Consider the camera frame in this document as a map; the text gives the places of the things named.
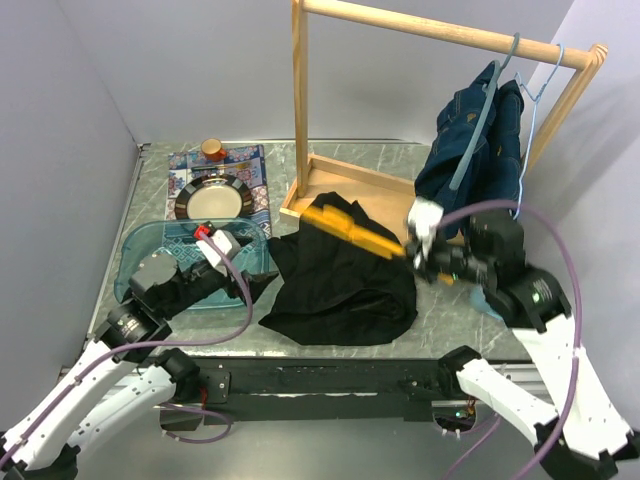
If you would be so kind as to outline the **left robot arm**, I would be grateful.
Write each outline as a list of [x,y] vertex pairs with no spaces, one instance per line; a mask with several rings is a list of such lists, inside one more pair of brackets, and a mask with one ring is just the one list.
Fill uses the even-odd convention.
[[6,479],[73,479],[80,457],[97,449],[145,410],[197,399],[200,369],[170,342],[169,322],[223,290],[251,308],[276,273],[239,271],[232,262],[246,237],[201,229],[204,258],[187,269],[167,253],[145,257],[114,308],[68,373],[23,420],[1,435]]

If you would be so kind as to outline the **light blue wire hanger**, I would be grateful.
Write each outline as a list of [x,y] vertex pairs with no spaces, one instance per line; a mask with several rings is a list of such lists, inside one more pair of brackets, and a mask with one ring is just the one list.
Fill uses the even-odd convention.
[[539,107],[539,104],[541,102],[542,97],[544,96],[544,93],[545,93],[545,90],[547,89],[547,86],[552,81],[553,77],[555,76],[555,74],[556,74],[558,68],[560,67],[561,62],[562,62],[562,60],[564,59],[564,56],[565,56],[565,46],[564,46],[564,44],[563,43],[557,43],[556,46],[559,48],[559,58],[556,60],[555,65],[553,66],[553,69],[551,70],[551,72],[547,76],[546,80],[542,83],[542,85],[540,86],[539,90],[536,93],[533,93],[530,90],[529,86],[523,82],[522,77],[521,77],[519,72],[517,72],[514,75],[514,80],[517,82],[518,86],[520,87],[520,90],[526,94],[526,96],[529,98],[529,100],[531,102],[530,128],[529,128],[529,132],[528,132],[528,136],[527,136],[526,147],[525,147],[525,150],[524,150],[524,154],[522,156],[522,167],[521,167],[520,175],[519,175],[519,178],[518,178],[518,192],[517,192],[517,198],[516,198],[517,206],[514,209],[511,210],[511,214],[512,214],[512,217],[514,219],[517,219],[520,216],[520,213],[521,213],[521,207],[522,207],[522,202],[523,202],[523,198],[524,198],[524,176],[525,176],[525,174],[527,172],[527,169],[529,167],[529,160],[530,160],[530,156],[531,156],[532,145],[533,145],[533,141],[535,139],[538,107]]

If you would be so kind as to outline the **blue denim skirt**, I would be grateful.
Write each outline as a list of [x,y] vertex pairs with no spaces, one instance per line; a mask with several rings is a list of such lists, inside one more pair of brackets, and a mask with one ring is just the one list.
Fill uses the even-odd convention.
[[496,116],[487,137],[489,156],[481,170],[477,201],[518,200],[523,110],[517,81],[506,82],[497,95]]

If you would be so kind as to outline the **grey-blue plastic hanger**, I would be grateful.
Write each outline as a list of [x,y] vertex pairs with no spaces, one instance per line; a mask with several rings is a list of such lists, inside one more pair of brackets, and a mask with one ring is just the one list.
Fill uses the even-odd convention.
[[457,168],[450,180],[449,183],[449,189],[453,192],[457,192],[460,184],[462,183],[462,180],[464,179],[466,172],[469,168],[469,164],[471,162],[471,157],[476,149],[477,143],[480,139],[482,130],[486,124],[487,121],[487,117],[488,117],[488,113],[490,110],[490,106],[492,104],[496,89],[497,89],[497,83],[499,80],[499,77],[501,75],[501,73],[503,72],[503,70],[506,68],[506,66],[509,64],[511,58],[513,57],[518,45],[519,45],[519,41],[520,41],[520,33],[516,32],[513,36],[513,41],[511,44],[511,47],[509,49],[509,52],[507,53],[504,62],[500,63],[497,60],[494,60],[492,62],[492,65],[494,66],[494,71],[492,73],[492,76],[489,80],[489,82],[484,85],[482,87],[483,92],[485,93],[485,100],[484,103],[482,105],[482,109],[480,111],[478,120],[476,122],[476,125],[474,127],[472,136],[469,140],[469,143],[457,165]]

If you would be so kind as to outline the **yellow plastic hanger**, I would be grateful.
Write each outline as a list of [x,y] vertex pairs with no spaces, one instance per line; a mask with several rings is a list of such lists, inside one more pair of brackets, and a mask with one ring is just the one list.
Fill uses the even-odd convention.
[[[411,241],[409,239],[407,219],[405,220],[405,243],[391,240],[379,233],[376,233],[370,228],[359,225],[352,216],[348,215],[343,210],[330,205],[325,205],[323,207],[309,206],[301,214],[300,219],[317,227],[325,233],[379,257],[402,262],[411,270],[407,265],[407,244]],[[445,226],[443,221],[446,219],[447,217],[444,214],[439,226],[437,227],[437,231],[439,228]]]

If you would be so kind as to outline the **denim garment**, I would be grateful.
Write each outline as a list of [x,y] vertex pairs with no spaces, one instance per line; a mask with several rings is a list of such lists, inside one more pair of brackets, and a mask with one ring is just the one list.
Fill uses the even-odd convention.
[[459,210],[470,202],[473,185],[479,179],[482,164],[488,159],[487,137],[496,116],[497,89],[466,175],[457,192],[449,189],[450,180],[469,143],[482,109],[485,100],[482,87],[492,76],[492,62],[469,86],[456,91],[438,114],[436,139],[424,167],[414,182],[415,194],[436,202],[446,214]]

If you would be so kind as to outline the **black garment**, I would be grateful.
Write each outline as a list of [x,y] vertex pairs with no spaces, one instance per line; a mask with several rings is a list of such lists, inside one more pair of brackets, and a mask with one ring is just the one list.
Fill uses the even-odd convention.
[[403,335],[417,316],[414,275],[304,221],[268,241],[283,285],[259,324],[306,346],[372,346]]

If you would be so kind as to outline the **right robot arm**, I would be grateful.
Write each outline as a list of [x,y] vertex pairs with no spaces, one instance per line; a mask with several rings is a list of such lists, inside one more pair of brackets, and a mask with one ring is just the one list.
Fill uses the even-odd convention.
[[618,413],[596,374],[579,333],[579,307],[549,272],[529,264],[524,230],[506,210],[478,212],[462,246],[436,228],[443,210],[416,201],[409,210],[407,254],[415,271],[480,286],[490,308],[528,353],[550,399],[517,385],[468,346],[439,361],[438,387],[489,406],[532,445],[553,479],[611,479],[621,461],[639,456],[639,433]]

